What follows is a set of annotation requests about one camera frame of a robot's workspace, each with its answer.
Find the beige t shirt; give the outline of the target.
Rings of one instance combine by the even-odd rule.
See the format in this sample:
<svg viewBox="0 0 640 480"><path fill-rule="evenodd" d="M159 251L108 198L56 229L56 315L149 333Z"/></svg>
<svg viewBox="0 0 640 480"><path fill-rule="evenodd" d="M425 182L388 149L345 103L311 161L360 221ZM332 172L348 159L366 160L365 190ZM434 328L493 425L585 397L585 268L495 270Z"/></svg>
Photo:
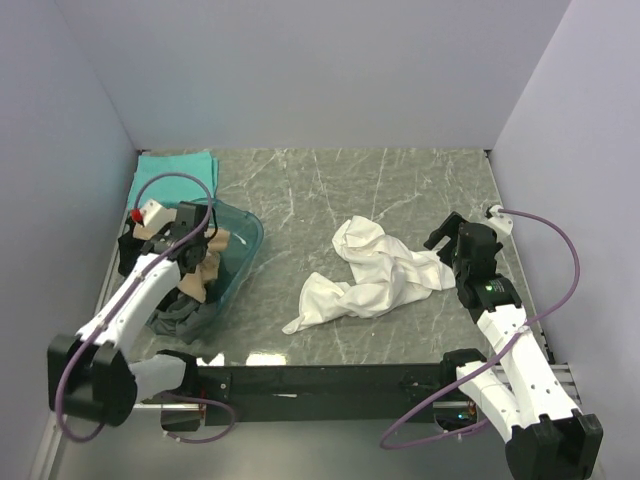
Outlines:
<svg viewBox="0 0 640 480"><path fill-rule="evenodd" d="M165 240L169 239L170 222L166 222L161 228L144 227L136 224L133 227L133 239L145 244L156 236ZM213 284L219 276L221 265L221 253L227 249L230 242L230 232L225 229L215 231L209 228L205 232L207 248L204 257L197 263L192 272L186 272L178 285L171 291L172 295L182 294L189 299L202 304L206 301L206 288Z"/></svg>

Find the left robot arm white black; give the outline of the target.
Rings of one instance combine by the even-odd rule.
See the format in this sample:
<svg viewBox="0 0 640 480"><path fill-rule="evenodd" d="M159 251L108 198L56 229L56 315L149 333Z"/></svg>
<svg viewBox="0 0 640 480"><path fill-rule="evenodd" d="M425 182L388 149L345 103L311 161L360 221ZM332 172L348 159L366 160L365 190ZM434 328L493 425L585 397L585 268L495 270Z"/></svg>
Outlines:
<svg viewBox="0 0 640 480"><path fill-rule="evenodd" d="M143 211L143 224L159 228L148 240L127 232L121 244L125 280L108 303L73 335L56 336L47 349L49 407L58 422L76 417L99 427L119 426L136 403L167 392L193 399L200 388L195 360L162 351L131 362L130 350L163 299L206 258L215 216L211 205L182 202L174 218Z"/></svg>

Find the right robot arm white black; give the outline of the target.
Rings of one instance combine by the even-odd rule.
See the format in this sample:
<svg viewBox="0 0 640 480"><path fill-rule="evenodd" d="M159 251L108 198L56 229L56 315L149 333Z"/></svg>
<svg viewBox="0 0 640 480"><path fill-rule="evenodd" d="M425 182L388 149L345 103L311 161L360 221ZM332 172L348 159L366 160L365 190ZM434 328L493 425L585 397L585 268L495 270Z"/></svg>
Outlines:
<svg viewBox="0 0 640 480"><path fill-rule="evenodd" d="M553 373L528 323L512 282L497 270L496 255L512 219L499 206L483 222L451 213L424 246L453 270L457 296L499 355L505 375L470 350L444 355L439 387L452 399L469 397L505 442L515 479L588 479L603 440L594 414L581 412Z"/></svg>

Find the white printed t shirt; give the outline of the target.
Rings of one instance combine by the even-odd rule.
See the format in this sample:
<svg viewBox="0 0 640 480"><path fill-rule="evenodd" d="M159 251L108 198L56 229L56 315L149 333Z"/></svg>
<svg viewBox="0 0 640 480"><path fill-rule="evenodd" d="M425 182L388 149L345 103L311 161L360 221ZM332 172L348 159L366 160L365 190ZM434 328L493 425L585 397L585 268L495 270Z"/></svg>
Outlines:
<svg viewBox="0 0 640 480"><path fill-rule="evenodd" d="M376 222L355 215L335 232L332 245L348 263L354 283L334 282L318 272L301 288L298 316L286 335L342 316L376 318L435 291L455 286L453 271L433 251L412 251Z"/></svg>

